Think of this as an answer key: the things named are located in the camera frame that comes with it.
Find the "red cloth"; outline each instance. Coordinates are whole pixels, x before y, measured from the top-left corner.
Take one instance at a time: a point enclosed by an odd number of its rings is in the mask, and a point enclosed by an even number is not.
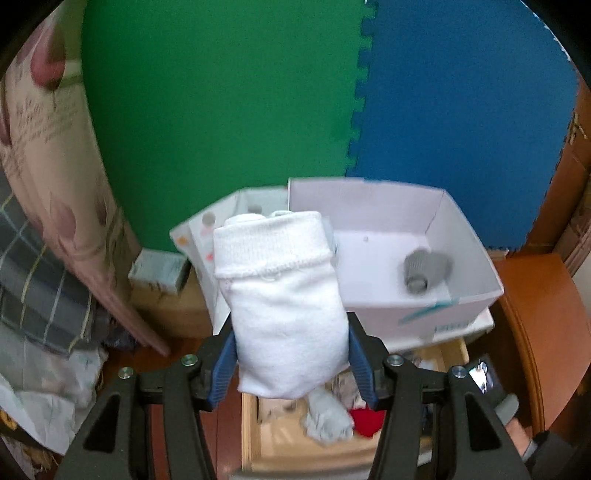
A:
[[[386,411],[373,411],[367,405],[365,408],[349,410],[353,418],[353,430],[363,437],[371,438],[384,425]]]

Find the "gray sock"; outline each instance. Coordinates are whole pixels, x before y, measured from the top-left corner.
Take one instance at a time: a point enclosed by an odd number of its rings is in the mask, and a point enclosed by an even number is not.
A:
[[[416,249],[404,259],[404,282],[409,293],[422,295],[445,280],[452,259],[442,252]]]

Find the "open box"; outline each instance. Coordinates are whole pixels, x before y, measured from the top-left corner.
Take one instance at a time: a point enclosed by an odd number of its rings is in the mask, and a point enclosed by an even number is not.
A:
[[[453,365],[464,365],[469,358],[463,339],[416,351],[432,363],[435,370],[447,371]],[[351,440],[323,446],[304,434],[300,425],[306,414],[305,400],[299,400],[296,411],[260,424],[258,400],[242,394],[242,469],[251,472],[273,473],[273,478],[294,473],[322,473],[319,478],[330,478],[328,472],[355,471],[367,478],[374,460],[379,434],[371,439],[355,435]],[[431,439],[421,439],[422,463],[430,459]]]
[[[452,197],[434,189],[363,179],[291,179],[289,208],[328,217],[341,298],[369,335],[429,338],[466,325],[502,293],[491,259]],[[417,248],[447,254],[447,280],[410,294],[404,259]]]

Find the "white plastic bag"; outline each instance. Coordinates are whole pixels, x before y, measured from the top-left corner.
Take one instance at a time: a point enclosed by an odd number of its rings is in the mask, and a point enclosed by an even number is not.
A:
[[[107,354],[49,353],[0,323],[0,407],[41,445],[64,455],[96,400]]]

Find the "wooden floor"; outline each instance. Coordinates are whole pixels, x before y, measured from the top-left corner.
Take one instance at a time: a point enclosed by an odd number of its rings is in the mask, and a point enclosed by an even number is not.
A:
[[[159,355],[150,348],[138,348],[133,353],[110,351],[109,359],[103,367],[105,384],[116,377],[121,367],[133,367],[139,373],[166,368],[173,362],[179,361],[183,355],[195,353],[201,341],[177,339],[171,340],[170,344],[172,353],[168,358]],[[225,400],[220,403],[217,410],[212,413],[204,412],[201,414],[207,446],[217,477],[220,480],[226,480],[231,472],[241,466],[242,396],[236,390],[237,385],[237,379],[234,378]],[[157,420],[162,418],[162,408],[158,406],[152,408],[151,414],[152,422],[157,424]],[[163,447],[164,438],[162,433],[160,433],[160,437],[158,437],[158,433],[155,436],[156,438],[152,438],[152,446],[155,450],[158,450],[158,445]],[[155,453],[155,457],[154,463],[158,464],[157,480],[167,480],[168,475],[164,467],[164,458],[157,453]]]

